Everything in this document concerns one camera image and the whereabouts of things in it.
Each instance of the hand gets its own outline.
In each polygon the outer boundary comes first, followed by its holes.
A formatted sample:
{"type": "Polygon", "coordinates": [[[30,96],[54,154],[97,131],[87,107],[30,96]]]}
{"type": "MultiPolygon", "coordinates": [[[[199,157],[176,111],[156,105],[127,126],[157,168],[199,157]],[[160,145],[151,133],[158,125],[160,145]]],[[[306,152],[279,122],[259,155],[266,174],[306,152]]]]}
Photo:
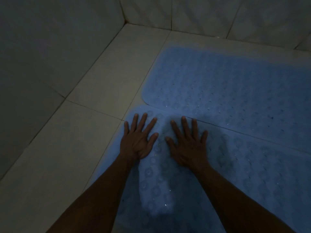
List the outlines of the hand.
{"type": "Polygon", "coordinates": [[[158,133],[151,135],[149,141],[147,140],[148,134],[155,125],[157,118],[153,118],[151,122],[142,131],[147,119],[147,113],[144,113],[138,126],[138,114],[134,115],[131,129],[128,128],[128,122],[124,123],[124,135],[120,144],[120,154],[126,155],[131,160],[143,159],[152,150],[153,144],[158,138],[158,133]]]}
{"type": "Polygon", "coordinates": [[[188,167],[191,171],[205,168],[206,165],[209,166],[205,145],[208,132],[205,130],[201,140],[199,140],[196,119],[192,120],[192,134],[185,116],[182,116],[181,123],[183,125],[185,136],[180,132],[176,122],[174,120],[171,121],[173,131],[178,139],[177,145],[174,144],[172,138],[166,137],[171,156],[178,164],[188,167]]]}

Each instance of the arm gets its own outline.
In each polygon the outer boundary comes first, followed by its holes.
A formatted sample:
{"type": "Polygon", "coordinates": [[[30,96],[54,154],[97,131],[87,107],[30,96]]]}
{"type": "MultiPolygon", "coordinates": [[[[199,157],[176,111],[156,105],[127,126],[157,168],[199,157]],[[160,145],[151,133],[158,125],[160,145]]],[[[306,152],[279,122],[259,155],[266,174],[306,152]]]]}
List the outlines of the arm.
{"type": "Polygon", "coordinates": [[[205,145],[208,133],[204,131],[201,140],[198,139],[196,120],[192,120],[191,134],[186,118],[182,117],[185,136],[174,121],[171,125],[178,138],[178,145],[170,137],[166,138],[171,156],[194,173],[226,232],[294,232],[210,166],[205,145]]]}
{"type": "Polygon", "coordinates": [[[47,231],[52,232],[111,232],[127,177],[136,160],[145,158],[151,151],[158,133],[147,137],[156,118],[145,125],[147,114],[138,126],[134,115],[131,129],[124,123],[124,136],[120,154],[112,165],[80,196],[47,231]]]}

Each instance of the blue bath mat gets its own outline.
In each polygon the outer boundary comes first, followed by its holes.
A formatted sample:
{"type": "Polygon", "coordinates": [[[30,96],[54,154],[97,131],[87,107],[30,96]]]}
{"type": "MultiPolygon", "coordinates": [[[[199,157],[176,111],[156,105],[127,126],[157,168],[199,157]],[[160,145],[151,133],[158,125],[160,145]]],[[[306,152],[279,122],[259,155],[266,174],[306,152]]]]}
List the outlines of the blue bath mat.
{"type": "MultiPolygon", "coordinates": [[[[195,176],[170,157],[166,136],[176,137],[169,121],[181,129],[181,115],[140,106],[127,116],[148,113],[159,133],[151,153],[130,172],[116,222],[136,232],[225,232],[195,176]]],[[[207,129],[208,159],[227,180],[277,215],[296,232],[311,229],[311,157],[294,149],[198,122],[207,129]]],[[[94,182],[115,160],[123,130],[97,166],[94,182]]]]}
{"type": "Polygon", "coordinates": [[[169,48],[142,92],[156,108],[311,153],[311,70],[169,48]]]}

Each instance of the forearm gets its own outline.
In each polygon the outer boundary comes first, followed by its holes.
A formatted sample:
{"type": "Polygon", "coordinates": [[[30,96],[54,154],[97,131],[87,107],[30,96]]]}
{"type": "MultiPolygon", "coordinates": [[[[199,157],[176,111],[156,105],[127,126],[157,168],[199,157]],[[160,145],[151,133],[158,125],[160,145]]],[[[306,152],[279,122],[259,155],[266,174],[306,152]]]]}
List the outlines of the forearm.
{"type": "Polygon", "coordinates": [[[50,232],[111,232],[134,164],[119,154],[113,164],[60,216],[50,232]]]}
{"type": "Polygon", "coordinates": [[[227,232],[293,232],[293,230],[217,173],[209,164],[194,169],[227,232]]]}

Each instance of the tiled wall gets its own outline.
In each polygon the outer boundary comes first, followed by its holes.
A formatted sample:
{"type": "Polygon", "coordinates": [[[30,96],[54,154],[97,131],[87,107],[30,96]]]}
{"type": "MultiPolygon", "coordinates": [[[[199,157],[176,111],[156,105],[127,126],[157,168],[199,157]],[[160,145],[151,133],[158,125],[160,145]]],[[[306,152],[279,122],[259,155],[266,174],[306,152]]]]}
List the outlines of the tiled wall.
{"type": "Polygon", "coordinates": [[[310,50],[311,0],[120,0],[129,23],[310,50]]]}
{"type": "Polygon", "coordinates": [[[119,0],[0,0],[0,22],[1,179],[124,18],[119,0]]]}

